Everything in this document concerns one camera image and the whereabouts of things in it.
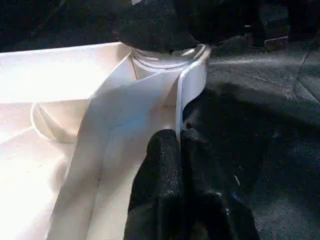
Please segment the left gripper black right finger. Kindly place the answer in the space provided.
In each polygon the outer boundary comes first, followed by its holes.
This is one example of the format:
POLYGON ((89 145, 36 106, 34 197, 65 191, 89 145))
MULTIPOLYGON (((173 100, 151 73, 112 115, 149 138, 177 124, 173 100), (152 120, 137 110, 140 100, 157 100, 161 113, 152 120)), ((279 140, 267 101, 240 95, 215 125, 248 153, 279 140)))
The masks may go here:
POLYGON ((209 240, 258 240, 252 211, 234 175, 220 164, 210 141, 194 128, 181 133, 187 209, 209 240))

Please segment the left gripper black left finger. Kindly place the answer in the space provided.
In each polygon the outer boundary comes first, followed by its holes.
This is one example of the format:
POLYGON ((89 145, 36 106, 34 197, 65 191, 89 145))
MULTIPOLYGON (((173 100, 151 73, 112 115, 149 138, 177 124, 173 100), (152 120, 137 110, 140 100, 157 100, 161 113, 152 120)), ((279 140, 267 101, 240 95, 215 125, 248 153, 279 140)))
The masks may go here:
POLYGON ((184 239, 184 186, 180 148, 172 129, 157 131, 134 177, 125 240, 184 239))

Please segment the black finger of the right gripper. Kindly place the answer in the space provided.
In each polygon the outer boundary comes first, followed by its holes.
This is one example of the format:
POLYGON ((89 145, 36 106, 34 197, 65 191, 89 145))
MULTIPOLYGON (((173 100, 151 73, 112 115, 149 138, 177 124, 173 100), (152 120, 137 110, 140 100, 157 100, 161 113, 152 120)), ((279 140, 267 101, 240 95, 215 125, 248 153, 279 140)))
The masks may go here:
POLYGON ((119 42, 147 52, 170 53, 198 45, 172 0, 141 0, 125 8, 116 15, 112 32, 119 42))

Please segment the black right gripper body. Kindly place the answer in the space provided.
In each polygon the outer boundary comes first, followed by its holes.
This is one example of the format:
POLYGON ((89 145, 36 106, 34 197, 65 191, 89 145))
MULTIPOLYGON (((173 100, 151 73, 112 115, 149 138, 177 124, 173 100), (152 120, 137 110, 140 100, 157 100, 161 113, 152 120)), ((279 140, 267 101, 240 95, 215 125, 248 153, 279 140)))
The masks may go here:
POLYGON ((263 47, 266 34, 259 0, 178 0, 177 15, 188 33, 201 44, 218 44, 248 34, 252 45, 263 47))

